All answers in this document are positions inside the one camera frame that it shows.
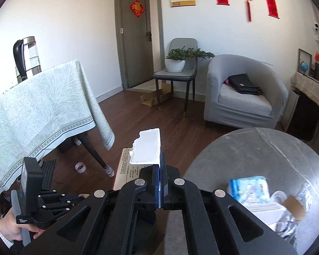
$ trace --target lace tablecloth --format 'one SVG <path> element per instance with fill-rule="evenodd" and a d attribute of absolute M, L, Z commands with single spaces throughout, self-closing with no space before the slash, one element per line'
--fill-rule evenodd
<path fill-rule="evenodd" d="M 299 89 L 319 106 L 319 81 L 296 72 L 292 76 L 291 82 L 292 86 Z"/>

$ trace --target paper sheet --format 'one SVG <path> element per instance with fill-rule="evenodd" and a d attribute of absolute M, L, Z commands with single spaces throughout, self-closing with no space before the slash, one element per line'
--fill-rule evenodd
<path fill-rule="evenodd" d="M 113 190 L 120 190 L 123 185 L 131 180 L 137 179 L 140 176 L 140 170 L 150 165 L 131 165 L 129 152 L 132 148 L 123 149 L 119 160 L 118 169 Z"/>

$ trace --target globe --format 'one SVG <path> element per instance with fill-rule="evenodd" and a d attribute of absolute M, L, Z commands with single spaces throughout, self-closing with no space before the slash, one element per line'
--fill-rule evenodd
<path fill-rule="evenodd" d="M 308 64 L 303 61 L 303 62 L 300 64 L 300 68 L 301 68 L 301 70 L 302 70 L 303 72 L 306 72 L 306 71 L 308 70 Z"/>

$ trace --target white wall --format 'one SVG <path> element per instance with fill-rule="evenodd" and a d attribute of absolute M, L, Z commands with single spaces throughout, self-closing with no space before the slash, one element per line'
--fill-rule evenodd
<path fill-rule="evenodd" d="M 314 39 L 312 2 L 276 0 L 280 19 L 268 16 L 266 0 L 251 2 L 252 22 L 247 21 L 246 0 L 196 0 L 196 6 L 170 7 L 162 0 L 164 47 L 176 37 L 197 39 L 198 46 L 215 54 L 237 54 L 272 64 L 287 88 L 297 70 L 298 49 L 312 55 L 318 50 Z M 196 93 L 205 94 L 208 61 L 199 61 Z M 185 91 L 185 85 L 177 88 Z"/>
<path fill-rule="evenodd" d="M 152 55 L 154 72 L 157 72 L 161 70 L 157 0 L 150 0 L 150 20 L 152 31 Z"/>
<path fill-rule="evenodd" d="M 0 9 L 0 93 L 16 83 L 14 43 L 31 35 L 43 70 L 78 58 L 95 96 L 121 86 L 114 0 L 7 0 Z"/>

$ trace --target white flower pot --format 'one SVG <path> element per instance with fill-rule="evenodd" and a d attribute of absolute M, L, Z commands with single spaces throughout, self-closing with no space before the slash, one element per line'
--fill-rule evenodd
<path fill-rule="evenodd" d="M 182 72 L 185 65 L 185 60 L 165 59 L 165 68 L 168 72 L 179 73 Z"/>

